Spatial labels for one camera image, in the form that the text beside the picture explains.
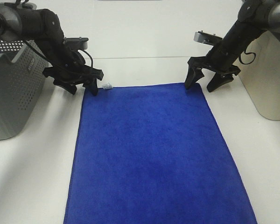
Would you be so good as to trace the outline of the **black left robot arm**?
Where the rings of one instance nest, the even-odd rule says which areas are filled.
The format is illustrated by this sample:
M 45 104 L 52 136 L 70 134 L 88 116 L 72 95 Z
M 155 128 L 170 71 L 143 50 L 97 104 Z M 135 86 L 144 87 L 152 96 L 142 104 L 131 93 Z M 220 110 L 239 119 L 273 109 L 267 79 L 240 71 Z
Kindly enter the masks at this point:
M 87 66 L 80 52 L 87 49 L 88 38 L 66 38 L 57 14 L 48 9 L 34 9 L 26 0 L 0 3 L 0 39 L 5 42 L 23 41 L 28 47 L 34 41 L 38 56 L 51 64 L 43 70 L 52 77 L 53 84 L 71 94 L 77 85 L 98 94 L 97 81 L 103 79 L 102 70 Z

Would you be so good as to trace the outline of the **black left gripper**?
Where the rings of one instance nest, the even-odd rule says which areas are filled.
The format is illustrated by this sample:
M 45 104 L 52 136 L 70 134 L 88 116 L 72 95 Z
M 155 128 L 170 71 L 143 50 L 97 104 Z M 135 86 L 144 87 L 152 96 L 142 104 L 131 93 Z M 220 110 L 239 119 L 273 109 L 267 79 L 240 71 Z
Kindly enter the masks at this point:
M 86 65 L 84 57 L 80 51 L 85 53 L 91 60 L 91 65 Z M 52 65 L 45 68 L 43 75 L 45 77 L 52 77 L 54 84 L 63 88 L 72 95 L 77 91 L 77 84 L 83 84 L 93 96 L 98 94 L 97 79 L 101 81 L 104 77 L 103 71 L 93 67 L 93 58 L 86 50 L 77 50 L 72 52 L 74 61 L 66 63 L 65 65 Z

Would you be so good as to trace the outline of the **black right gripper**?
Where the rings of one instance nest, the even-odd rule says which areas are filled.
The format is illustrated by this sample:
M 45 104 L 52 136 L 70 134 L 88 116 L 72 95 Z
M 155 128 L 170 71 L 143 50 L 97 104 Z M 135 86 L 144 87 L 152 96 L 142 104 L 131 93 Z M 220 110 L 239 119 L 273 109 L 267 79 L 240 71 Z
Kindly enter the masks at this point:
M 188 73 L 184 82 L 186 90 L 190 89 L 199 79 L 204 77 L 202 69 L 207 69 L 216 74 L 207 85 L 208 92 L 213 92 L 224 84 L 233 81 L 232 75 L 238 75 L 240 68 L 233 64 L 219 64 L 212 62 L 207 56 L 193 56 L 188 60 Z

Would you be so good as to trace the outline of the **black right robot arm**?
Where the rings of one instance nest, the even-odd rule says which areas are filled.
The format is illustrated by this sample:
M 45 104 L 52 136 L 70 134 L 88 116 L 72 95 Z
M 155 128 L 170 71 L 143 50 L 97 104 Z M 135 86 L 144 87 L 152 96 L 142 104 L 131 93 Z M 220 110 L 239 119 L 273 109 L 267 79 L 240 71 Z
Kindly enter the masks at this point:
M 201 79 L 203 69 L 215 72 L 207 85 L 208 92 L 233 81 L 240 68 L 233 63 L 246 52 L 251 42 L 264 32 L 280 33 L 280 0 L 245 0 L 238 18 L 224 38 L 198 31 L 194 40 L 212 46 L 205 55 L 188 60 L 188 73 L 184 82 L 185 89 L 191 88 Z

